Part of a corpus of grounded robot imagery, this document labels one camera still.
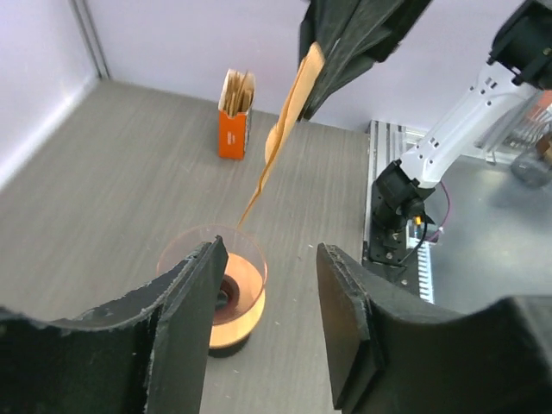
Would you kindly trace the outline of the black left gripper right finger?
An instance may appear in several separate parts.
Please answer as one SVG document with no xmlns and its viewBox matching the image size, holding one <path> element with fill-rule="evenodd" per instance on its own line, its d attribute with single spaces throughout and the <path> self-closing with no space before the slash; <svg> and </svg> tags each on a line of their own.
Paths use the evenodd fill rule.
<svg viewBox="0 0 552 414">
<path fill-rule="evenodd" d="M 550 412 L 550 297 L 506 297 L 463 315 L 325 243 L 317 286 L 337 411 Z"/>
</svg>

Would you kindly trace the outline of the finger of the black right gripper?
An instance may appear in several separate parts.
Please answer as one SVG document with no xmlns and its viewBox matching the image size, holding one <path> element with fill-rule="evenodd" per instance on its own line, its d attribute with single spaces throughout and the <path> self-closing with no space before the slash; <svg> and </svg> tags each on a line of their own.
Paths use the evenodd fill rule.
<svg viewBox="0 0 552 414">
<path fill-rule="evenodd" d="M 334 40 L 317 42 L 325 63 L 301 111 L 305 120 L 310 120 L 330 95 L 373 67 L 372 49 L 380 42 L 380 30 L 366 25 L 347 27 Z"/>
<path fill-rule="evenodd" d="M 309 1 L 299 26 L 298 57 L 313 42 L 325 57 L 342 42 L 348 69 L 368 69 L 400 45 L 429 1 Z"/>
</svg>

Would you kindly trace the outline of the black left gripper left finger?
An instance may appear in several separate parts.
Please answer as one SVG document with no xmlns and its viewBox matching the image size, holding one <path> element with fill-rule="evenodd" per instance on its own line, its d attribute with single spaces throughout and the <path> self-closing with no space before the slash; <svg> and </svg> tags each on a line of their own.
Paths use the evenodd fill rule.
<svg viewBox="0 0 552 414">
<path fill-rule="evenodd" d="M 4 413 L 197 413 L 216 296 L 221 237 L 171 270 L 74 319 L 1 310 Z"/>
</svg>

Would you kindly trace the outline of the brown paper coffee filter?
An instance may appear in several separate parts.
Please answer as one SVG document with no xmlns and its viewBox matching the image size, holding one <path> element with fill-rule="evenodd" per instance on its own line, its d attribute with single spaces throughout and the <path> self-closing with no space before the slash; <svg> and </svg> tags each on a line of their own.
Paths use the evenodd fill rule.
<svg viewBox="0 0 552 414">
<path fill-rule="evenodd" d="M 265 145 L 265 166 L 259 176 L 254 194 L 249 200 L 248 206 L 242 213 L 241 219 L 237 224 L 238 229 L 244 224 L 249 212 L 253 209 L 255 202 L 263 192 L 270 173 L 275 167 L 279 153 L 292 132 L 317 78 L 323 69 L 324 63 L 325 58 L 322 48 L 317 42 L 313 42 L 308 49 L 308 53 L 299 65 L 292 88 L 289 90 L 288 96 L 280 111 L 279 119 L 269 131 Z"/>
</svg>

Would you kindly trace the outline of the pink glass dripper cone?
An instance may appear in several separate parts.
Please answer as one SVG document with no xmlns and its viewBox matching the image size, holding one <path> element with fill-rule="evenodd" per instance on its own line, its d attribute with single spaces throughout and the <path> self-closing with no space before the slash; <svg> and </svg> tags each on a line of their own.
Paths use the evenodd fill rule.
<svg viewBox="0 0 552 414">
<path fill-rule="evenodd" d="M 208 224 L 187 230 L 163 250 L 157 264 L 157 274 L 168 272 L 199 244 L 220 236 L 228 254 L 224 275 L 233 278 L 239 288 L 239 317 L 245 316 L 264 298 L 267 282 L 267 262 L 260 247 L 242 231 L 219 224 Z"/>
</svg>

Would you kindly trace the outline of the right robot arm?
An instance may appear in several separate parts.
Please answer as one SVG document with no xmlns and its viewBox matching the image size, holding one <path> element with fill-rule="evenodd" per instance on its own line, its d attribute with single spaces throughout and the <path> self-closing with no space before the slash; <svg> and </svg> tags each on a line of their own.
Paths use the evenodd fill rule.
<svg viewBox="0 0 552 414">
<path fill-rule="evenodd" d="M 299 55 L 317 43 L 325 64 L 300 118 L 309 120 L 327 98 L 384 62 L 430 6 L 427 1 L 311 1 L 300 25 Z M 413 148 L 374 182 L 367 219 L 371 252 L 397 247 L 408 220 L 423 216 L 424 201 L 465 146 L 499 118 L 551 87 L 551 3 L 524 1 L 492 40 L 475 81 Z"/>
</svg>

